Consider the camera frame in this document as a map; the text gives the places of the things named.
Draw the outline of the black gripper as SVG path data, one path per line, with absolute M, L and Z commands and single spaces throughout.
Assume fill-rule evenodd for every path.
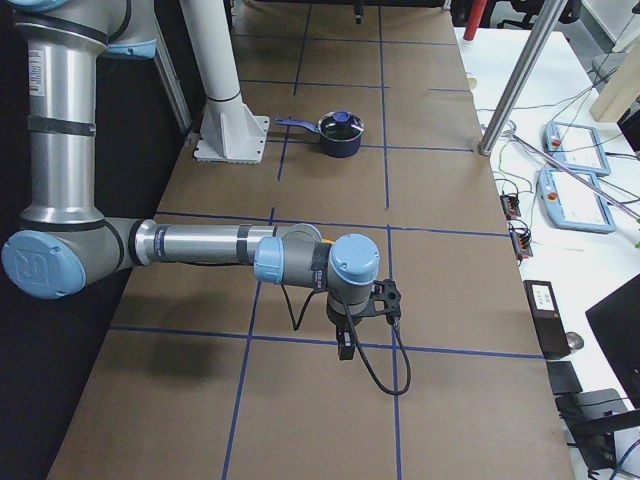
M 344 314 L 333 312 L 331 314 L 331 322 L 336 328 L 339 360 L 352 360 L 355 354 L 357 339 L 354 321 L 349 321 L 348 317 Z

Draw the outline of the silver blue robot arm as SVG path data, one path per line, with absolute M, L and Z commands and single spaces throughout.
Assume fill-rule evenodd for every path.
M 42 50 L 67 57 L 62 64 L 47 66 L 57 84 L 45 91 L 45 97 L 87 105 L 91 119 L 105 126 L 103 134 L 93 128 L 80 136 L 51 132 L 53 153 L 25 142 L 16 145 L 32 165 L 13 161 L 1 177 L 1 234 L 8 237 L 12 232 L 19 196 L 29 191 L 35 203 L 27 218 L 30 228 L 71 246 L 90 239 L 83 253 L 89 260 L 110 265 L 106 279 L 89 275 L 85 292 L 52 301 L 34 299 L 3 281 L 1 364 L 5 368 L 87 370 L 111 337 L 121 341 L 129 354 L 151 347 L 155 362 L 170 366 L 209 363 L 237 353 L 243 343 L 239 337 L 210 332 L 107 328 L 130 265 L 125 241 L 114 236 L 115 226 L 130 224 L 155 209 L 177 151 L 177 132 L 169 123 L 167 105 L 159 99 L 158 78 L 147 67 L 126 69 L 117 75 L 112 91 L 96 91 L 106 71 L 98 54 L 107 36 L 116 35 L 123 43 L 154 36 L 150 3 L 114 1 L 102 7 L 105 21 L 97 22 L 77 16 L 79 1 L 64 7 L 49 4 L 45 11 L 28 15 L 27 40 L 9 26 L 1 30 L 3 42 L 11 48 L 2 76 L 3 120 L 17 118 L 36 105 L 33 93 L 21 99 L 14 93 L 25 88 L 27 54 Z M 138 22 L 147 26 L 138 29 Z M 35 179 L 31 187 L 21 179 L 27 172 Z

